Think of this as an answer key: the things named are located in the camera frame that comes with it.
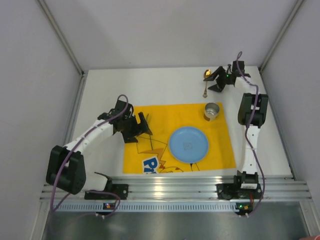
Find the metal floor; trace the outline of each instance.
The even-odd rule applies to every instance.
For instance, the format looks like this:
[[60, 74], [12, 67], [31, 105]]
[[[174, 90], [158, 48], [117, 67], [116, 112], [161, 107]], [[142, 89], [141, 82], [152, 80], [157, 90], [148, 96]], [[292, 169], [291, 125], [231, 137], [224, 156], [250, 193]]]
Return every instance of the metal floor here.
[[308, 235], [299, 203], [262, 203], [250, 218], [218, 212], [119, 212], [102, 220], [57, 212], [42, 240], [298, 240]]

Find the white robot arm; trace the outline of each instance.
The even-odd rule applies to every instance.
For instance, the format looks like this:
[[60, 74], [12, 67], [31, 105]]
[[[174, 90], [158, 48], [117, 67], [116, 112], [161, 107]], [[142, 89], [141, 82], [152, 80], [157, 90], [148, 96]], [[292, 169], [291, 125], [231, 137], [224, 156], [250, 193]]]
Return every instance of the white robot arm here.
[[88, 156], [102, 141], [116, 132], [122, 133], [126, 144], [138, 142], [135, 137], [142, 133], [152, 135], [144, 114], [138, 113], [138, 123], [133, 112], [130, 103], [118, 98], [115, 108], [109, 113], [102, 113], [81, 136], [64, 146], [55, 146], [51, 150], [46, 182], [74, 195], [81, 190], [111, 192], [112, 179], [94, 172], [95, 162], [89, 161]]
[[261, 195], [257, 161], [254, 152], [257, 151], [260, 128], [266, 120], [268, 96], [261, 94], [259, 91], [257, 92], [256, 85], [250, 83], [249, 79], [251, 76], [245, 73], [245, 63], [238, 61], [238, 64], [239, 68], [237, 61], [234, 61], [232, 65], [228, 66], [227, 71], [220, 66], [204, 79], [204, 81], [216, 80], [216, 84], [210, 86], [209, 90], [221, 93], [226, 85], [233, 85], [243, 93], [238, 111], [238, 123], [243, 128], [242, 159], [240, 166], [238, 166], [237, 175], [234, 176], [233, 183], [217, 185], [218, 198], [224, 200], [232, 198], [248, 199], [250, 194], [254, 198], [260, 198]]

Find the white table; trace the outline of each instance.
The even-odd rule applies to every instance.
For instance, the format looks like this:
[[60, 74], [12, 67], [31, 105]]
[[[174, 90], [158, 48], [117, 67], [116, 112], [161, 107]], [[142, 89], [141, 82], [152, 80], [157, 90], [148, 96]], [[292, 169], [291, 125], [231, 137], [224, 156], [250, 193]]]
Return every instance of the white table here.
[[[227, 85], [222, 93], [208, 90], [208, 97], [203, 98], [205, 83], [202, 80], [206, 69], [213, 72], [216, 67], [90, 70], [73, 138], [88, 129], [101, 113], [113, 108], [120, 94], [127, 95], [129, 102], [134, 106], [221, 102], [238, 167], [244, 141], [242, 127], [238, 124], [238, 110], [243, 93]], [[260, 92], [265, 93], [258, 68], [247, 66], [245, 71], [251, 75], [251, 81], [259, 85]], [[261, 127], [257, 155], [265, 176], [292, 176], [270, 107], [267, 110], [265, 124]], [[90, 155], [90, 160], [94, 161], [97, 172], [114, 177], [137, 176], [138, 174], [123, 173], [123, 158], [124, 141], [120, 133], [104, 141]], [[234, 174], [236, 174], [236, 168], [171, 173], [168, 176], [232, 176]]]

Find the yellow mat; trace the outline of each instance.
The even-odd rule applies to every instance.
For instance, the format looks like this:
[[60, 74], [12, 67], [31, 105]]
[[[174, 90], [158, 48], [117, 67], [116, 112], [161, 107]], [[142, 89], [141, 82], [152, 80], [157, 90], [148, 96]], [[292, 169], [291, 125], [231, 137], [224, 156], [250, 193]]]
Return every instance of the yellow mat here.
[[[134, 114], [143, 112], [153, 135], [142, 134], [138, 143], [124, 145], [125, 174], [180, 173], [235, 168], [223, 105], [213, 121], [204, 119], [205, 103], [135, 106]], [[209, 141], [204, 159], [189, 164], [175, 159], [169, 150], [171, 134], [181, 127], [200, 129]]]

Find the white wall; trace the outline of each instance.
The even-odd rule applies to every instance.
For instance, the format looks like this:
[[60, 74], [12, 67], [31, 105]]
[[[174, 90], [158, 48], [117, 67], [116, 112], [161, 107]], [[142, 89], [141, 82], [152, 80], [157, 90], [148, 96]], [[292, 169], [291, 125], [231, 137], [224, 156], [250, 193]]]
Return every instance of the white wall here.
[[79, 82], [35, 0], [0, 7], [0, 239], [28, 239]]
[[295, 0], [46, 0], [86, 69], [260, 65]]
[[320, 1], [306, 1], [263, 73], [297, 177], [320, 213]]

